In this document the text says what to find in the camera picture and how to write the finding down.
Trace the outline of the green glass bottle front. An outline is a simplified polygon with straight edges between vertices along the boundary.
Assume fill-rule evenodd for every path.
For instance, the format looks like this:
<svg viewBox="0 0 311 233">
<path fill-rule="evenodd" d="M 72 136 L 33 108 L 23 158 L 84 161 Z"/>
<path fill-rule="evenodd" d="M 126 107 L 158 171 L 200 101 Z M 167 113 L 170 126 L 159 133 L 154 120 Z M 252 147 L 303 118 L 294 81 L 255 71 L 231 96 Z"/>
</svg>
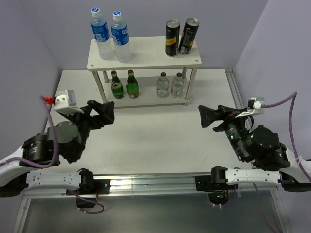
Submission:
<svg viewBox="0 0 311 233">
<path fill-rule="evenodd" d="M 124 97 L 124 88 L 123 84 L 117 76 L 117 72 L 115 70 L 111 71 L 111 91 L 113 96 L 116 99 L 122 99 Z"/>
</svg>

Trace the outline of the green glass bottle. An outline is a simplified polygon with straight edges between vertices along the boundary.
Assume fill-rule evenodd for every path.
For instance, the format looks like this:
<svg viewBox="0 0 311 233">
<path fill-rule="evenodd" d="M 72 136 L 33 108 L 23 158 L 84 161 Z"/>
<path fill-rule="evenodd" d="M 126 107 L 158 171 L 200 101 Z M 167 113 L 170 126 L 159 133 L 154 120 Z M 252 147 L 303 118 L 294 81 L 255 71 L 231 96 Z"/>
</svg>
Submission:
<svg viewBox="0 0 311 233">
<path fill-rule="evenodd" d="M 113 96 L 116 99 L 122 99 L 124 97 L 124 88 L 123 84 L 117 76 L 117 72 L 115 70 L 111 71 L 111 91 Z"/>
<path fill-rule="evenodd" d="M 134 76 L 133 70 L 128 70 L 128 79 L 126 84 L 127 94 L 130 98 L 137 98 L 139 96 L 139 84 Z"/>
</svg>

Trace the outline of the clear soda bottle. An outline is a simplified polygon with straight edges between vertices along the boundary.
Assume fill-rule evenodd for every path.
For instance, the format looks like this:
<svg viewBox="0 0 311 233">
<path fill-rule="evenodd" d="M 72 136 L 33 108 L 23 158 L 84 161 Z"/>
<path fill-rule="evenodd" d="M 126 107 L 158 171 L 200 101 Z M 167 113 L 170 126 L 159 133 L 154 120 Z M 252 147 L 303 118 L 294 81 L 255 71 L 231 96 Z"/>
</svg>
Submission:
<svg viewBox="0 0 311 233">
<path fill-rule="evenodd" d="M 174 98 L 180 98 L 183 94 L 184 79 L 182 73 L 178 72 L 172 80 L 171 84 L 171 95 Z"/>
<path fill-rule="evenodd" d="M 166 73 L 162 72 L 157 80 L 156 93 L 159 97 L 165 98 L 168 95 L 169 80 L 166 77 Z"/>
</svg>

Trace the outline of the clear soda bottle front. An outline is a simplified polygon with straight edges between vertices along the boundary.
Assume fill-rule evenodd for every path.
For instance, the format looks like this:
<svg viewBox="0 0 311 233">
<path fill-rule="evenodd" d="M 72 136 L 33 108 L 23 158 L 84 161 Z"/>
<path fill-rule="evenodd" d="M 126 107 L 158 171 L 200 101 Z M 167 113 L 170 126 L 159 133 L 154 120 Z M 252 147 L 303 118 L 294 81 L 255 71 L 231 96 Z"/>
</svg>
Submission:
<svg viewBox="0 0 311 233">
<path fill-rule="evenodd" d="M 162 72 L 157 80 L 156 93 L 159 97 L 165 98 L 168 95 L 169 80 L 166 77 L 166 73 Z"/>
</svg>

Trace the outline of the small blue label water bottle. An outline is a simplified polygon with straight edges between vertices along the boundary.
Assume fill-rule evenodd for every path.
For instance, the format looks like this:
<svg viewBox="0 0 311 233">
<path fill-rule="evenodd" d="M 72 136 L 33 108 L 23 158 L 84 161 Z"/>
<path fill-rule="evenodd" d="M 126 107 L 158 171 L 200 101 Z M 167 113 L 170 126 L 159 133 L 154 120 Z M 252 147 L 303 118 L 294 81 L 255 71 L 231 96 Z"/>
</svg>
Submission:
<svg viewBox="0 0 311 233">
<path fill-rule="evenodd" d="M 121 11 L 114 11 L 112 16 L 113 23 L 111 24 L 111 33 L 116 57 L 119 62 L 127 63 L 132 58 L 129 44 L 128 27 L 122 18 Z"/>
</svg>

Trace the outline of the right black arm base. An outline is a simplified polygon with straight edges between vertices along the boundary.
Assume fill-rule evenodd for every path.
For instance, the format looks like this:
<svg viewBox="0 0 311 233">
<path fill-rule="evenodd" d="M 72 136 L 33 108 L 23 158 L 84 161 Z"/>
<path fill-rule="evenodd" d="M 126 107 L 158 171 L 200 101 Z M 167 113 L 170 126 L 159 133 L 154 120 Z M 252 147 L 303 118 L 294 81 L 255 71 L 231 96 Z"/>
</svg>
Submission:
<svg viewBox="0 0 311 233">
<path fill-rule="evenodd" d="M 229 191 L 233 193 L 238 189 L 238 186 L 228 185 L 226 182 L 216 183 L 212 180 L 211 175 L 195 176 L 196 190 L 207 192 L 208 199 L 213 204 L 226 204 L 230 201 Z"/>
</svg>

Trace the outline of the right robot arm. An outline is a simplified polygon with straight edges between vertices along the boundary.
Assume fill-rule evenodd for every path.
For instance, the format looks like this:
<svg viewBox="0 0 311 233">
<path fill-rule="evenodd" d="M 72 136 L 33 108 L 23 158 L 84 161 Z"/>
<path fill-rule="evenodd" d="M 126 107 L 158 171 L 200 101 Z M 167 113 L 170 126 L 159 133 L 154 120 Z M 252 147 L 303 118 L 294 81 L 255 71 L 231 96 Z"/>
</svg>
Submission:
<svg viewBox="0 0 311 233">
<path fill-rule="evenodd" d="M 263 125 L 248 129 L 246 121 L 253 119 L 251 112 L 222 105 L 217 109 L 199 105 L 198 109 L 201 126 L 207 128 L 220 121 L 213 130 L 226 134 L 240 162 L 254 165 L 254 169 L 213 167 L 204 182 L 206 190 L 231 189 L 242 183 L 267 183 L 281 186 L 287 192 L 310 191 L 311 182 L 305 174 L 311 170 L 310 161 L 296 159 L 280 142 L 278 134 Z"/>
</svg>

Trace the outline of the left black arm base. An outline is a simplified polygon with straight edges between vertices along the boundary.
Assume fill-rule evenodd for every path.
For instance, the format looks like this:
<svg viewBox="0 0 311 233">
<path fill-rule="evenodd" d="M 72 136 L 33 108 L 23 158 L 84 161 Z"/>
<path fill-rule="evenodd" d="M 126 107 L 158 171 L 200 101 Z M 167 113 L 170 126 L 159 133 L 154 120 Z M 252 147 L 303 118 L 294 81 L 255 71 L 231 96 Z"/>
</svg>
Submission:
<svg viewBox="0 0 311 233">
<path fill-rule="evenodd" d="M 77 208 L 89 210 L 95 207 L 94 203 L 98 200 L 100 194 L 109 194 L 110 191 L 110 179 L 95 179 L 94 184 L 91 188 L 79 188 L 75 191 L 75 193 L 79 196 L 82 195 L 94 195 L 94 197 L 86 198 L 88 201 L 81 200 L 80 198 L 76 198 L 76 206 Z"/>
</svg>

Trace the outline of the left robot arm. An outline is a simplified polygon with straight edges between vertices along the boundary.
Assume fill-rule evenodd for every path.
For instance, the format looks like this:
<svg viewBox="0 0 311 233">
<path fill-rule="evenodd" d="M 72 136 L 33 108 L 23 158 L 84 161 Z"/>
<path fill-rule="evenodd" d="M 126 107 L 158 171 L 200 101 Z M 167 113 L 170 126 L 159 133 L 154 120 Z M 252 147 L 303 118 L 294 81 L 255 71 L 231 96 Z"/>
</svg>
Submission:
<svg viewBox="0 0 311 233">
<path fill-rule="evenodd" d="M 104 104 L 90 100 L 77 107 L 54 103 L 54 110 L 66 119 L 26 140 L 13 154 L 0 162 L 0 195 L 14 197 L 25 189 L 66 189 L 89 194 L 94 190 L 93 173 L 82 168 L 74 173 L 44 174 L 43 169 L 60 165 L 63 157 L 68 163 L 77 162 L 86 147 L 90 131 L 114 123 L 114 102 Z"/>
</svg>

